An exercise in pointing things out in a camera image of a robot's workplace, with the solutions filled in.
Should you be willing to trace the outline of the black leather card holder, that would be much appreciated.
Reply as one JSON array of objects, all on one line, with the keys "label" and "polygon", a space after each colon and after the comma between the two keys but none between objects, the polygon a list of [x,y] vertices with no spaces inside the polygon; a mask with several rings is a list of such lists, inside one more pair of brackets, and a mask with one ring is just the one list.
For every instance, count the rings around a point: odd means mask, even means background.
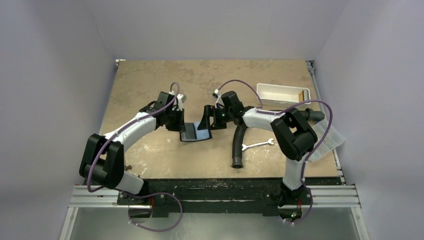
[{"label": "black leather card holder", "polygon": [[181,142],[201,142],[212,139],[212,134],[209,129],[198,130],[200,121],[196,122],[186,122],[184,124],[185,131],[180,132],[180,141]]}]

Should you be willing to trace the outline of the gold credit card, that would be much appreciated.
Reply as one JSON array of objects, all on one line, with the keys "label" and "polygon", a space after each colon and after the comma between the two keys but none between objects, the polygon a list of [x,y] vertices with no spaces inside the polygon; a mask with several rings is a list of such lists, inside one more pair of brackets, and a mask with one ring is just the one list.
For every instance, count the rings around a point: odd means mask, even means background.
[{"label": "gold credit card", "polygon": [[298,102],[303,102],[305,100],[305,93],[304,91],[300,91],[298,94]]}]

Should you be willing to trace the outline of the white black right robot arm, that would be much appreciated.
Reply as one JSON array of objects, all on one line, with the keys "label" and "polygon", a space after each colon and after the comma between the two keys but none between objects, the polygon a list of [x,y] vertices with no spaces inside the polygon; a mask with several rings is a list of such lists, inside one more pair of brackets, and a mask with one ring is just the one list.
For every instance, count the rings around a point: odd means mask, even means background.
[{"label": "white black right robot arm", "polygon": [[318,136],[310,122],[319,122],[325,118],[321,111],[310,108],[299,110],[291,106],[281,111],[261,110],[253,106],[244,106],[235,91],[213,94],[215,105],[205,105],[200,122],[195,123],[195,132],[226,129],[227,123],[236,125],[232,141],[232,168],[243,168],[243,152],[248,149],[243,144],[248,128],[271,131],[286,157],[285,174],[282,179],[282,200],[294,203],[305,190],[304,171],[308,156],[318,146]]}]

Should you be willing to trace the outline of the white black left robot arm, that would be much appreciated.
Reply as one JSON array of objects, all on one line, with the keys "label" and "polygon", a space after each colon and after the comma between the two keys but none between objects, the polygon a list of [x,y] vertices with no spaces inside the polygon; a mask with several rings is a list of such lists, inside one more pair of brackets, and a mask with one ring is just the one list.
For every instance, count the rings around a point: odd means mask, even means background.
[{"label": "white black left robot arm", "polygon": [[125,170],[125,152],[145,135],[165,127],[184,132],[184,108],[187,97],[181,93],[160,92],[127,123],[105,135],[92,134],[86,143],[79,175],[88,184],[129,193],[138,205],[149,199],[148,182]]}]

